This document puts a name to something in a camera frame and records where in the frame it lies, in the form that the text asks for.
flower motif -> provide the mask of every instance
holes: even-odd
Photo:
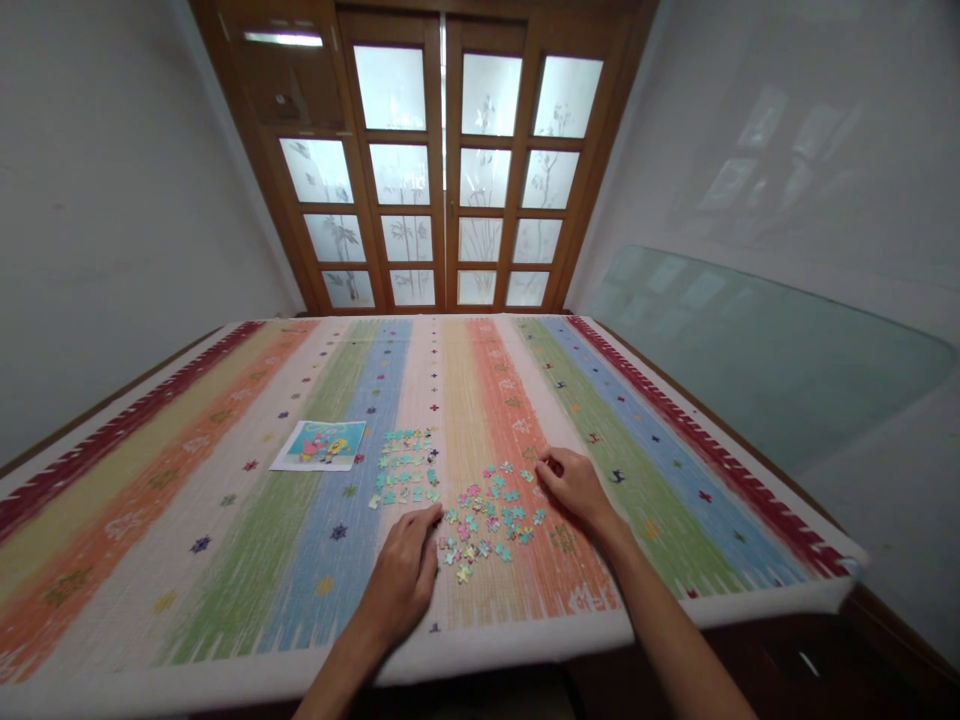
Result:
[[[192,552],[194,555],[197,555],[198,553],[202,553],[204,550],[206,550],[210,546],[210,541],[211,541],[210,536],[204,535],[202,538],[200,538],[199,540],[193,543],[193,547],[190,548],[190,552]]]

cartoon character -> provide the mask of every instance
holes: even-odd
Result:
[[[303,441],[303,452],[300,453],[300,462],[311,462],[322,450],[325,450],[327,443],[323,442],[320,433],[317,433],[313,440]]]
[[[332,443],[330,443],[330,446],[327,448],[326,455],[323,456],[323,460],[321,460],[320,462],[325,463],[327,465],[332,465],[334,458],[336,458],[337,455],[339,455],[346,446],[347,446],[346,440],[344,440],[343,438],[337,438]]]

person's right hand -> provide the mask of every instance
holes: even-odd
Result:
[[[590,458],[567,448],[550,447],[537,460],[537,475],[557,500],[591,528],[601,528],[616,516]]]

frosted glass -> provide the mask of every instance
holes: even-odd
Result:
[[[433,260],[429,215],[384,215],[383,239],[390,262]]]
[[[580,153],[532,151],[527,164],[522,207],[553,210],[566,208],[579,159]]]
[[[429,205],[426,145],[371,145],[373,179],[381,205]]]
[[[335,308],[373,307],[370,274],[366,270],[324,270],[323,282]]]
[[[520,220],[513,261],[517,264],[553,262],[562,225],[563,220]]]
[[[534,135],[582,138],[600,82],[600,60],[548,55],[540,80]]]
[[[902,412],[955,364],[948,345],[914,330],[636,245],[587,312],[791,474]]]
[[[496,262],[500,259],[501,218],[460,218],[460,259]]]
[[[343,143],[281,138],[280,147],[300,202],[353,202]]]
[[[540,307],[547,289],[550,273],[512,272],[507,287],[507,305],[510,307]]]
[[[460,205],[503,207],[507,200],[509,150],[460,150]]]
[[[433,305],[433,270],[391,270],[395,305]]]
[[[463,56],[464,135],[513,135],[522,64],[520,58]]]
[[[409,48],[353,48],[363,116],[371,130],[424,130],[423,53]]]
[[[356,215],[304,215],[313,250],[320,262],[363,262]]]
[[[497,273],[493,270],[460,270],[457,273],[458,305],[493,305]]]

hand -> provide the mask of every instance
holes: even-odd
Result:
[[[618,517],[590,458],[567,448],[547,448],[537,460],[537,475],[557,500],[592,530]]]
[[[443,517],[438,503],[409,512],[390,528],[350,625],[381,652],[403,640],[430,607],[437,549],[427,542]]]

